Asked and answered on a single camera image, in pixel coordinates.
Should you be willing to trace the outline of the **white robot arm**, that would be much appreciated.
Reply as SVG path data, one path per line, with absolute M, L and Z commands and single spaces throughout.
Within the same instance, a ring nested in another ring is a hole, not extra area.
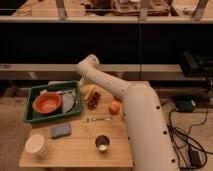
M 96 68 L 91 54 L 76 65 L 87 84 L 96 84 L 122 101 L 134 171 L 180 171 L 159 97 L 147 83 L 131 83 Z

